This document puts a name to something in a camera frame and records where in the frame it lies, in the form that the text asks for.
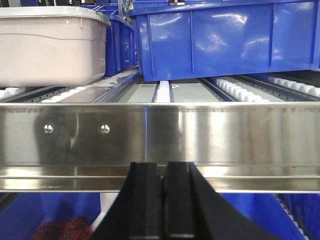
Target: beige plastic bin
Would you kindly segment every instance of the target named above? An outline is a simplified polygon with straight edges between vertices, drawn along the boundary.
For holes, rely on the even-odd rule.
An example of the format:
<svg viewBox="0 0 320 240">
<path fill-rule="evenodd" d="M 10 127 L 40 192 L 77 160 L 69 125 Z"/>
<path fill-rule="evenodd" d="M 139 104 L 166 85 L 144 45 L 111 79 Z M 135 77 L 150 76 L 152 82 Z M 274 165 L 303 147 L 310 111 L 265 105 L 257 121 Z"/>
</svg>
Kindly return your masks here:
<svg viewBox="0 0 320 240">
<path fill-rule="evenodd" d="M 0 87 L 76 86 L 106 71 L 109 19 L 73 6 L 0 8 Z"/>
</svg>

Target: red fabric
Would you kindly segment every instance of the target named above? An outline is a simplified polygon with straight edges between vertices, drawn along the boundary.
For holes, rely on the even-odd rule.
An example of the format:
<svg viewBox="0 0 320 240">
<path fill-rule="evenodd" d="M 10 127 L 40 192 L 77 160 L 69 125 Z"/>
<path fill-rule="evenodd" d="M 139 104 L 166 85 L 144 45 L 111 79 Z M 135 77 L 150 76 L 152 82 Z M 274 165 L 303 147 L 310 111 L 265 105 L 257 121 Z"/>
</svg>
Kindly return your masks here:
<svg viewBox="0 0 320 240">
<path fill-rule="evenodd" d="M 67 222 L 45 222 L 31 240 L 89 240 L 93 231 L 83 217 Z"/>
</svg>

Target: screw head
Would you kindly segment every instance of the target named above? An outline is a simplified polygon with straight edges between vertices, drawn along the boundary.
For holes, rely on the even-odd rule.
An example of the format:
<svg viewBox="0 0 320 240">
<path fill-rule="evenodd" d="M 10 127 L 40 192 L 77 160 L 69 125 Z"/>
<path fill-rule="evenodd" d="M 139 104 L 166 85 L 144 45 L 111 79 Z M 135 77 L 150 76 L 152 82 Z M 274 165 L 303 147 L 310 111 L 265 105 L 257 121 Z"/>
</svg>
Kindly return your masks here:
<svg viewBox="0 0 320 240">
<path fill-rule="evenodd" d="M 110 127 L 107 124 L 104 124 L 100 127 L 102 134 L 108 134 L 110 132 Z"/>
<path fill-rule="evenodd" d="M 54 127 L 50 124 L 44 125 L 43 129 L 45 134 L 52 134 L 52 132 L 54 131 Z"/>
</svg>

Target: stainless steel bar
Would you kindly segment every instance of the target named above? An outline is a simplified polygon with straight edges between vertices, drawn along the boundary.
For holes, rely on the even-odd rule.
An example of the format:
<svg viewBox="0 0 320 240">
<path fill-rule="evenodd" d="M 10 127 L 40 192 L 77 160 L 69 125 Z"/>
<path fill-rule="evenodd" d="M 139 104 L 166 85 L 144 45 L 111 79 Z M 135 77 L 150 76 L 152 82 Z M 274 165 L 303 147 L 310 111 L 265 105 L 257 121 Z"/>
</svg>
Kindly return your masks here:
<svg viewBox="0 0 320 240">
<path fill-rule="evenodd" d="M 318 102 L 8 103 L 0 130 L 1 191 L 114 191 L 130 162 L 187 161 L 218 191 L 320 192 Z"/>
</svg>

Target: blue crate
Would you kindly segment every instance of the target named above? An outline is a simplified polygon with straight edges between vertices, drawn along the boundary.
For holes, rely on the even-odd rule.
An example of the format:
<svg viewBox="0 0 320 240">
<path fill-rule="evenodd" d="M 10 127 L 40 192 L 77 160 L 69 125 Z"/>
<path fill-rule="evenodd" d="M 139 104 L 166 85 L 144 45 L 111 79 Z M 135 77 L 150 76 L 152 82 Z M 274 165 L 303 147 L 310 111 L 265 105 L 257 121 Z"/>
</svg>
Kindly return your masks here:
<svg viewBox="0 0 320 240">
<path fill-rule="evenodd" d="M 272 194 L 221 194 L 243 215 L 283 240 L 305 240 Z M 21 193 L 0 212 L 1 240 L 29 240 L 43 222 L 82 216 L 90 225 L 101 211 L 99 193 Z"/>
<path fill-rule="evenodd" d="M 36 7 L 38 0 L 20 0 L 21 7 Z"/>
<path fill-rule="evenodd" d="M 319 0 L 230 0 L 129 14 L 145 81 L 319 67 Z"/>
<path fill-rule="evenodd" d="M 106 29 L 105 77 L 112 77 L 137 64 L 134 28 L 119 17 L 117 4 L 106 4 L 94 9 L 109 16 L 111 27 Z"/>
<path fill-rule="evenodd" d="M 99 193 L 20 193 L 0 212 L 0 239 L 30 240 L 42 223 L 76 217 L 91 225 L 100 212 Z"/>
<path fill-rule="evenodd" d="M 110 1 L 110 0 L 95 0 L 95 3 L 96 3 L 97 5 L 110 4 L 111 1 Z"/>
<path fill-rule="evenodd" d="M 135 9 L 165 7 L 169 5 L 169 0 L 133 0 Z"/>
<path fill-rule="evenodd" d="M 294 218 L 301 221 L 315 240 L 320 240 L 320 195 L 279 194 Z"/>
</svg>

